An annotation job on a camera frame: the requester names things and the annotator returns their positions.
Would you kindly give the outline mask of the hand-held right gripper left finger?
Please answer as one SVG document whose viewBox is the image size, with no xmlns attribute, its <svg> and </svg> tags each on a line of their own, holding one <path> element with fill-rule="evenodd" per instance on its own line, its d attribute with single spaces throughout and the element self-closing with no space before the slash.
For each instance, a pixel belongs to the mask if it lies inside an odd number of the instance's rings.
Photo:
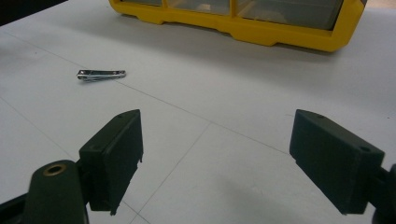
<svg viewBox="0 0 396 224">
<path fill-rule="evenodd" d="M 143 159 L 140 110 L 116 115 L 78 153 L 85 201 L 92 211 L 115 216 Z"/>
</svg>

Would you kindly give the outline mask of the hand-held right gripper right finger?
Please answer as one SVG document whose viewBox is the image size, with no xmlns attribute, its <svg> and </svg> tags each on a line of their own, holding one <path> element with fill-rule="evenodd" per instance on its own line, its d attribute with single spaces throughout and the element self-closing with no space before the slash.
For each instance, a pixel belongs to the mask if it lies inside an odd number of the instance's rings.
<svg viewBox="0 0 396 224">
<path fill-rule="evenodd" d="M 361 214 L 385 153 L 334 121 L 295 112 L 290 155 L 342 214 Z"/>
</svg>

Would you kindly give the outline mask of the small metal screw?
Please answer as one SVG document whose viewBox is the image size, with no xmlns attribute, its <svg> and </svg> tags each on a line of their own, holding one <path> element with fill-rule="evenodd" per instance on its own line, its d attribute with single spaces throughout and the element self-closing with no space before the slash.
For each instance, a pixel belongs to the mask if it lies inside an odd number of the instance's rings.
<svg viewBox="0 0 396 224">
<path fill-rule="evenodd" d="M 77 73 L 77 78 L 82 81 L 99 81 L 108 79 L 117 79 L 126 76 L 125 70 L 79 70 Z"/>
</svg>

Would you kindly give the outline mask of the yellow black storage cabinet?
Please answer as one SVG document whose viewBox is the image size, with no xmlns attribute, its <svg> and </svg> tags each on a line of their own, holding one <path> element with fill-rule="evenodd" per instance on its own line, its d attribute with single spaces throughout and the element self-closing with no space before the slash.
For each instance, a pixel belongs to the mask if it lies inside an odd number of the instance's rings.
<svg viewBox="0 0 396 224">
<path fill-rule="evenodd" d="M 367 0 L 344 0 L 331 30 L 319 30 L 264 21 L 227 22 L 223 32 L 236 40 L 273 46 L 291 46 L 334 52 L 348 44 L 361 19 Z"/>
</svg>

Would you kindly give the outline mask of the set of clear plastic drawers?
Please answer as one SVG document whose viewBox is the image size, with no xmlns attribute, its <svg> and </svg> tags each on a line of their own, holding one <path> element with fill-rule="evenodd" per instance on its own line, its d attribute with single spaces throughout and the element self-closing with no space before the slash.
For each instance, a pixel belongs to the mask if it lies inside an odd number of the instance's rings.
<svg viewBox="0 0 396 224">
<path fill-rule="evenodd" d="M 319 30 L 336 24 L 344 0 L 109 0 L 119 13 L 161 24 L 223 30 L 227 22 L 264 21 Z"/>
</svg>

